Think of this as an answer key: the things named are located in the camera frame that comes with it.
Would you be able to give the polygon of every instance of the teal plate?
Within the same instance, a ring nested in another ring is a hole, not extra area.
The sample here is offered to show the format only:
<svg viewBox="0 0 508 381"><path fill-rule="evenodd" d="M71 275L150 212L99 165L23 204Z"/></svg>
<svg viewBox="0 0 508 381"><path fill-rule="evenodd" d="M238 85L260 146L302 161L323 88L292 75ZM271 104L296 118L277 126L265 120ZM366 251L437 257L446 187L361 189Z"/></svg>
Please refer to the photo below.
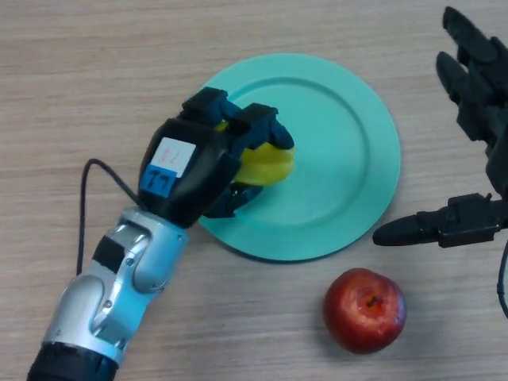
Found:
<svg viewBox="0 0 508 381"><path fill-rule="evenodd" d="M401 149L383 101L328 60L279 53L226 68L204 86L240 107L279 109L294 138L291 175L237 211L200 223L230 248L262 260L312 260L353 243L382 217L397 188Z"/></svg>

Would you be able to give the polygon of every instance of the wood grain surface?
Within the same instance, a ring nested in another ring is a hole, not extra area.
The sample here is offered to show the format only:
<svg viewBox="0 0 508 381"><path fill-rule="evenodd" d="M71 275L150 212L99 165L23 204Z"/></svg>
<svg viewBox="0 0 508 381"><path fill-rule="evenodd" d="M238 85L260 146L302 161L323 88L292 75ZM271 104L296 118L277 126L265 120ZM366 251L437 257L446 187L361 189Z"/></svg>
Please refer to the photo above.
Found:
<svg viewBox="0 0 508 381"><path fill-rule="evenodd" d="M455 54L446 5L508 41L506 0L3 0L0 2L0 380L23 380L75 271L79 181L98 157L133 185L156 127L235 61L306 52L354 71L386 102L402 178L383 221L492 191L484 144L456 124L435 72ZM87 260L128 199L90 175ZM504 380L508 321L496 276L506 234L462 248L380 248L371 232L309 264L249 261L204 229L151 305L119 381ZM329 339L320 303L351 267L406 293L400 338L373 356Z"/></svg>

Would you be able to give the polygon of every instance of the yellow object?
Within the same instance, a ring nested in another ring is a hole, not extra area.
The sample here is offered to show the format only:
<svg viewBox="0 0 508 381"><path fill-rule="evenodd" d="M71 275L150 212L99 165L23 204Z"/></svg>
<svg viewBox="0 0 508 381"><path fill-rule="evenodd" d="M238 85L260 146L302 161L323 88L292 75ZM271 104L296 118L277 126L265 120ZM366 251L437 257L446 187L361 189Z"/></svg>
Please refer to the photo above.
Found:
<svg viewBox="0 0 508 381"><path fill-rule="evenodd" d="M224 131L227 122L215 129ZM269 143L263 143L258 149L246 148L240 160L242 166L235 181L257 186L267 186L283 181L294 168L294 148L284 150Z"/></svg>

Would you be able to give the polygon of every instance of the black cable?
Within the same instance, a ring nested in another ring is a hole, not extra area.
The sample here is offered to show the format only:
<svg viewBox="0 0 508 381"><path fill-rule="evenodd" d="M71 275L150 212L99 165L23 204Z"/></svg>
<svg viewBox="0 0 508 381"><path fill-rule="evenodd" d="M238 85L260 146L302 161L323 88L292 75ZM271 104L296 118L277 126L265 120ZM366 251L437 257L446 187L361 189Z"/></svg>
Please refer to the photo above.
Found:
<svg viewBox="0 0 508 381"><path fill-rule="evenodd" d="M141 200L137 195L129 188L127 184L120 178L119 175L107 164L99 159L90 159L85 164L83 169L83 175L81 177L81 195L79 200L79 246L78 246L78 260L76 264L76 275L81 274L83 270L83 253L85 246L85 212L86 212L86 196L87 196L87 178L88 172L92 165L98 165L108 175L110 175L115 183L138 205L141 209L146 210Z"/></svg>
<svg viewBox="0 0 508 381"><path fill-rule="evenodd" d="M505 250L504 252L502 252L501 265L499 266L499 275L498 275L499 304L501 304L502 312L505 313L506 318L508 318L508 306L506 305L505 299L505 271L507 260L508 260L508 242L506 242Z"/></svg>

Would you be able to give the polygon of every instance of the silver robotic arm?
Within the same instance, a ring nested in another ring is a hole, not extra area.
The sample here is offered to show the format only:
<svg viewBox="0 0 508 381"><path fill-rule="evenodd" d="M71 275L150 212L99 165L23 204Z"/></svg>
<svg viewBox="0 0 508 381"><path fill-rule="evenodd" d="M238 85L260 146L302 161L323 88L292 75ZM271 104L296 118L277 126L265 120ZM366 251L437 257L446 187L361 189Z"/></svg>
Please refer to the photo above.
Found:
<svg viewBox="0 0 508 381"><path fill-rule="evenodd" d="M63 292L28 381L113 381L148 305L171 281L185 249L187 229L201 216L234 217L261 192L235 183L241 153L270 142L291 149L277 110L242 110L222 90L204 88L160 126L140 166L134 194L100 160L83 171L76 277ZM214 126L228 122L226 131ZM82 271L87 172L98 164L136 203L98 243Z"/></svg>
<svg viewBox="0 0 508 381"><path fill-rule="evenodd" d="M137 208L124 210L89 267L62 295L43 344L88 348L118 366L148 304L171 280L185 230Z"/></svg>

